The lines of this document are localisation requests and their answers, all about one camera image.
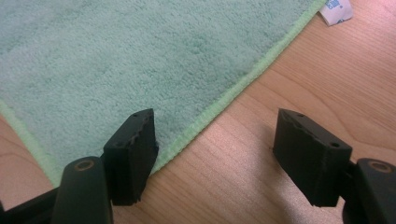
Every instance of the black clamp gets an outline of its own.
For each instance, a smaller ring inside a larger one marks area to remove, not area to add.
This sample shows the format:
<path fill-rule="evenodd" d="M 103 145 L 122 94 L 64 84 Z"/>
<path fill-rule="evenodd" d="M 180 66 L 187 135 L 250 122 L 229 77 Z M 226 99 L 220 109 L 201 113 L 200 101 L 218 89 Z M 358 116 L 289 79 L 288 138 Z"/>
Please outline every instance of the black clamp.
<path fill-rule="evenodd" d="M 346 201 L 345 223 L 396 223 L 395 166 L 374 159 L 349 161 L 352 147 L 307 116 L 280 109 L 274 155 L 315 206 Z"/>
<path fill-rule="evenodd" d="M 106 143 L 101 158 L 73 161 L 59 188 L 6 212 L 0 206 L 0 223 L 112 223 L 110 201 L 140 201 L 158 150 L 153 110 L 134 113 Z"/>

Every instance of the wooden surface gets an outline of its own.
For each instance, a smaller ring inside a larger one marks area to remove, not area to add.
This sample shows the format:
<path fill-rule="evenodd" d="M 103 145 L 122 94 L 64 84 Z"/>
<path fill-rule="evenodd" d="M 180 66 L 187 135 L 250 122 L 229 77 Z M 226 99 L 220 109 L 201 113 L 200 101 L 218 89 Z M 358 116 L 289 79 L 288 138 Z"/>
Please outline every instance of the wooden surface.
<path fill-rule="evenodd" d="M 280 107 L 306 114 L 354 147 L 352 160 L 396 164 L 396 5 L 352 0 L 354 18 L 317 15 L 186 149 L 153 175 L 142 202 L 115 207 L 116 223 L 341 223 L 312 207 L 277 164 Z M 0 199 L 6 209 L 51 188 L 0 118 Z"/>

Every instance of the white paper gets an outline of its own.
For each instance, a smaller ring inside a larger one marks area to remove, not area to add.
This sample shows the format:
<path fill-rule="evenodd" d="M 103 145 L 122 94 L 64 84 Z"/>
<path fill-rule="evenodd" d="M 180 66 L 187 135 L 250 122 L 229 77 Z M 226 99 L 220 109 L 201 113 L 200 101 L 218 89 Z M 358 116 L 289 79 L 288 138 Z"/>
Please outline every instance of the white paper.
<path fill-rule="evenodd" d="M 348 0 L 327 0 L 319 11 L 327 25 L 335 25 L 352 18 L 352 6 Z"/>

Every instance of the black plastic part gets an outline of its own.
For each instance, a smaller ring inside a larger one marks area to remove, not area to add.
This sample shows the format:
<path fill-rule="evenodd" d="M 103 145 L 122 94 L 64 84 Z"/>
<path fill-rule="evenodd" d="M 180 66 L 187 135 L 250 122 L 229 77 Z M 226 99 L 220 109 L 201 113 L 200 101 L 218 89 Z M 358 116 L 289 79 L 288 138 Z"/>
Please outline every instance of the black plastic part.
<path fill-rule="evenodd" d="M 396 223 L 396 167 L 373 159 L 360 159 L 355 184 L 370 223 Z"/>
<path fill-rule="evenodd" d="M 52 224 L 112 223 L 105 168 L 97 157 L 86 157 L 64 168 L 52 213 Z"/>
<path fill-rule="evenodd" d="M 0 223 L 50 223 L 58 189 L 53 189 L 7 211 L 1 208 Z"/>
<path fill-rule="evenodd" d="M 338 176 L 335 186 L 335 190 L 346 201 L 343 209 L 345 224 L 369 223 L 355 184 L 356 168 L 357 166 L 350 161 L 348 167 Z"/>
<path fill-rule="evenodd" d="M 337 176 L 347 168 L 351 152 L 352 147 L 307 116 L 279 109 L 274 154 L 311 204 L 336 206 Z"/>
<path fill-rule="evenodd" d="M 132 114 L 106 143 L 102 155 L 114 205 L 140 201 L 157 155 L 153 110 Z"/>

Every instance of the green towel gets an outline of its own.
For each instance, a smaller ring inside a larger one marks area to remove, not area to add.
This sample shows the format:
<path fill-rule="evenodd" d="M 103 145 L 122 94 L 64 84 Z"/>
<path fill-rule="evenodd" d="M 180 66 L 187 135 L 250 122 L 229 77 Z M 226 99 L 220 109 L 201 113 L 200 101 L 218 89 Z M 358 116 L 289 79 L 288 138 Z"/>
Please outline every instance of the green towel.
<path fill-rule="evenodd" d="M 51 182 L 155 111 L 172 160 L 324 0 L 1 0 L 0 112 Z"/>

